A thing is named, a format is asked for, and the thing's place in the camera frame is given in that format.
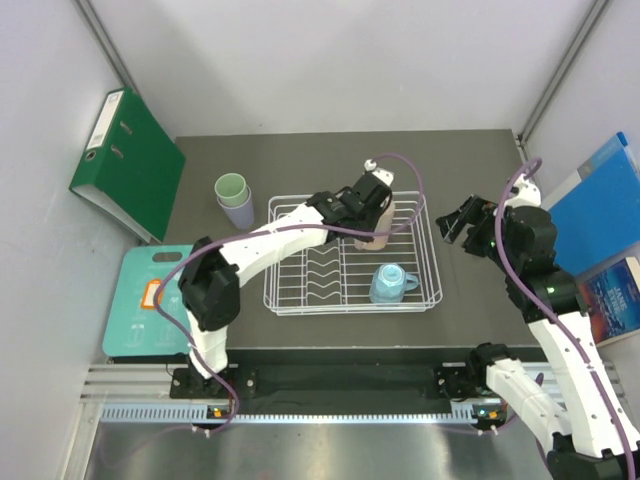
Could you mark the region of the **pink mug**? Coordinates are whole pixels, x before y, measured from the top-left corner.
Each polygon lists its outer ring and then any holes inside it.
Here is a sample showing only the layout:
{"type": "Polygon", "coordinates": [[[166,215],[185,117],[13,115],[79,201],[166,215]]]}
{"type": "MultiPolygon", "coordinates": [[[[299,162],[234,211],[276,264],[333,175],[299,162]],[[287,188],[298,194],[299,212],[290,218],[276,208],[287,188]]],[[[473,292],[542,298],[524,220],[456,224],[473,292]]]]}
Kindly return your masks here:
{"type": "Polygon", "coordinates": [[[358,251],[379,251],[382,250],[388,243],[389,232],[392,229],[392,223],[395,215],[395,203],[393,200],[388,200],[386,208],[381,217],[378,220],[374,232],[376,236],[371,241],[355,240],[354,247],[358,251]]]}

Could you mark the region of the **white wire dish rack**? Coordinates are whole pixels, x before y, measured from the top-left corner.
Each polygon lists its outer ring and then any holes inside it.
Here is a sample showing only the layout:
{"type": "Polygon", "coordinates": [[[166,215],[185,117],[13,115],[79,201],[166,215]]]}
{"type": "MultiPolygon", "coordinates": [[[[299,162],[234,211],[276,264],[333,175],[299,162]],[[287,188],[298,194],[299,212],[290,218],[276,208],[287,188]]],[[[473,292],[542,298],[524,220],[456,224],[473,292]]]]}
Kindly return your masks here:
{"type": "Polygon", "coordinates": [[[392,226],[398,230],[378,251],[339,239],[294,254],[265,271],[263,302],[278,316],[409,313],[434,308],[443,298],[431,222],[424,196],[394,193],[392,226]],[[396,304],[374,304],[369,289],[376,270],[395,263],[418,279],[396,304]]]}

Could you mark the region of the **blue mug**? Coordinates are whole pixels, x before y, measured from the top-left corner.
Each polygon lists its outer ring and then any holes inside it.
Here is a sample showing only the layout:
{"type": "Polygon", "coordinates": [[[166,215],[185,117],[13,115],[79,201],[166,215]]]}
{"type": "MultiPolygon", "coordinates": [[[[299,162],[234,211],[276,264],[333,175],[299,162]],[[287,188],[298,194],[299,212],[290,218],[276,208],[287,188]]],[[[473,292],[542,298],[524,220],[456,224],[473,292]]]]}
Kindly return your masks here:
{"type": "Polygon", "coordinates": [[[369,299],[374,304],[401,303],[405,293],[420,286],[415,275],[407,273],[396,263],[381,265],[374,273],[369,299]]]}

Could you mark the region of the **purple cup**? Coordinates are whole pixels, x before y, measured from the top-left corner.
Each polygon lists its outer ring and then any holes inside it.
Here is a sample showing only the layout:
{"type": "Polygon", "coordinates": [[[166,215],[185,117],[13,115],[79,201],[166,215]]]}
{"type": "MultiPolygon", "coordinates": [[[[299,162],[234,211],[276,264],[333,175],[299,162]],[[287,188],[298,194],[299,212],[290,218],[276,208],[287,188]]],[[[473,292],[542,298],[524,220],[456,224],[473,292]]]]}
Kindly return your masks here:
{"type": "Polygon", "coordinates": [[[250,188],[247,188],[247,199],[241,205],[229,207],[220,199],[217,199],[217,202],[237,229],[248,230],[254,224],[255,215],[250,188]]]}

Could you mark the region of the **green cup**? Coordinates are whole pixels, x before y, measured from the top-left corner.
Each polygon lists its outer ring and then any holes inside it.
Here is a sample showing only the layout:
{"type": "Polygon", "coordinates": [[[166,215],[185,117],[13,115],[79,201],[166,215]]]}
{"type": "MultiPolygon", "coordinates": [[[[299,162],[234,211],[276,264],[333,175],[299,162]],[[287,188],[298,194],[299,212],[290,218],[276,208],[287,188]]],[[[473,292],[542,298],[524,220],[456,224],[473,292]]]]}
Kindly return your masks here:
{"type": "Polygon", "coordinates": [[[214,184],[214,191],[218,200],[230,208],[244,204],[249,196],[246,179],[239,173],[220,176],[214,184]]]}

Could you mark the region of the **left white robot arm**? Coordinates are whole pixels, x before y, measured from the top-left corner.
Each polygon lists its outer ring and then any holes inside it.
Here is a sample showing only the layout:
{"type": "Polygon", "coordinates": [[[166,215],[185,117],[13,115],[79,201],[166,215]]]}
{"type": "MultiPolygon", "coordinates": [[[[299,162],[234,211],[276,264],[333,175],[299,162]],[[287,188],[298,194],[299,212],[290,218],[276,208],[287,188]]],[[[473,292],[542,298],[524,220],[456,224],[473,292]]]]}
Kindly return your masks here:
{"type": "Polygon", "coordinates": [[[192,384],[205,396],[226,387],[227,327],[240,313],[240,290],[268,267],[337,238],[373,239],[392,200],[394,174],[364,173],[352,187],[318,192],[292,212],[187,264],[178,281],[192,340],[192,384]]]}

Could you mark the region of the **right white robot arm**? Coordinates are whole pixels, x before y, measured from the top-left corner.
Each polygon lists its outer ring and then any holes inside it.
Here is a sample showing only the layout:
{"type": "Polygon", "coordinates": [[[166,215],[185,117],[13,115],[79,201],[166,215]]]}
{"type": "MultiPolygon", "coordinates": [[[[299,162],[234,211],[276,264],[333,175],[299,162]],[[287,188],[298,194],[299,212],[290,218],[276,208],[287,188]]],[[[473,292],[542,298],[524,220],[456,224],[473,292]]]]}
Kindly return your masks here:
{"type": "Polygon", "coordinates": [[[508,207],[469,197],[437,218],[443,240],[460,234],[468,254],[493,261],[510,301],[540,345],[560,390],[554,400],[503,344],[467,356],[467,384],[498,395],[534,435],[555,479],[636,479],[639,432],[622,408],[591,333],[574,277],[555,261],[557,229],[536,206],[508,207]]]}

